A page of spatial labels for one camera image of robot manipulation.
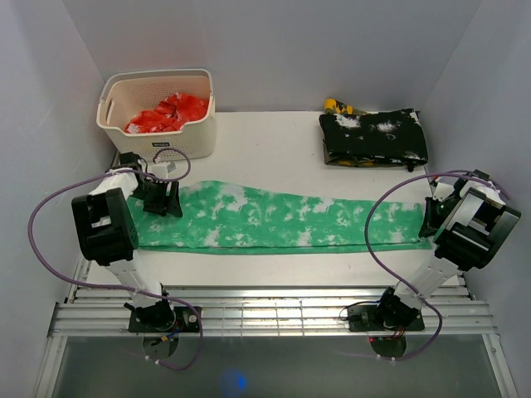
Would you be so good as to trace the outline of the green white tie-dye trousers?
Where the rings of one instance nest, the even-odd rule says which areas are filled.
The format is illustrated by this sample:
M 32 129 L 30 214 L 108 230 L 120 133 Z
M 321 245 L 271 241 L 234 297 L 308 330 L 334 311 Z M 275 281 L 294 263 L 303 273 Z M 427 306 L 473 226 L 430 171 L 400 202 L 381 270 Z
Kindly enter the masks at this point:
M 183 216 L 128 206 L 142 250 L 208 255 L 294 255 L 424 250 L 415 202 L 346 200 L 203 181 L 179 191 Z

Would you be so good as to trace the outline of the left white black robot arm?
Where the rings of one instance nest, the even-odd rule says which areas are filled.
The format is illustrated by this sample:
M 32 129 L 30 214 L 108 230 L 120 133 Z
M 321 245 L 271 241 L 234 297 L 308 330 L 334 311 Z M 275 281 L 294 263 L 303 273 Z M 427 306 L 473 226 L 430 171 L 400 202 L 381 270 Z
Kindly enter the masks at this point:
M 133 302 L 126 307 L 141 324 L 155 331 L 173 331 L 176 312 L 165 298 L 164 286 L 139 257 L 139 234 L 127 199 L 139 199 L 141 210 L 149 215 L 161 216 L 165 221 L 178 219 L 183 216 L 179 183 L 140 176 L 148 166 L 132 152 L 121 154 L 115 169 L 117 174 L 104 178 L 95 190 L 71 202 L 81 253 L 133 289 Z

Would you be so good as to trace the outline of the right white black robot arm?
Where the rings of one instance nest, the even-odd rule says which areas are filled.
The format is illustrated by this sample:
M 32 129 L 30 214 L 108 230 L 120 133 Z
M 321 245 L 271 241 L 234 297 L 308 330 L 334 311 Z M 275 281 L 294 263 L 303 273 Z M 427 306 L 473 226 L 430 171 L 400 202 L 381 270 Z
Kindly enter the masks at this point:
M 397 277 L 374 309 L 374 321 L 385 329 L 407 328 L 421 317 L 424 300 L 448 279 L 471 269 L 483 269 L 499 251 L 521 213 L 503 199 L 501 187 L 480 170 L 446 172 L 460 177 L 454 184 L 435 175 L 434 192 L 418 236 L 432 238 L 429 260 L 411 276 Z

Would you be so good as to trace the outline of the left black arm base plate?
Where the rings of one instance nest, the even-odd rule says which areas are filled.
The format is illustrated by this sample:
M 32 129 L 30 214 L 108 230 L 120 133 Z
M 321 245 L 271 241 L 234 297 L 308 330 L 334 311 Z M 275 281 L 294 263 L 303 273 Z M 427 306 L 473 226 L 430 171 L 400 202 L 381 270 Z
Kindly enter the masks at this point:
M 129 317 L 128 332 L 133 333 L 165 333 L 199 332 L 198 316 L 188 307 L 174 307 L 173 315 L 152 322 L 142 322 L 137 316 Z

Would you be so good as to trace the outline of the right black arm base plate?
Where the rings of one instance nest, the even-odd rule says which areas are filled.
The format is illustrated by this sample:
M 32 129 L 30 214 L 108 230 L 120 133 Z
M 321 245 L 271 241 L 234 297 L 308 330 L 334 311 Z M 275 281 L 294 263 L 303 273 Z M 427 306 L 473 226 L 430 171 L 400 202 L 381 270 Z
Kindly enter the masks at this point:
M 347 309 L 348 328 L 350 332 L 420 332 L 425 330 L 425 323 L 421 315 L 415 317 L 409 324 L 393 316 L 388 317 L 378 311 L 374 303 L 354 305 Z

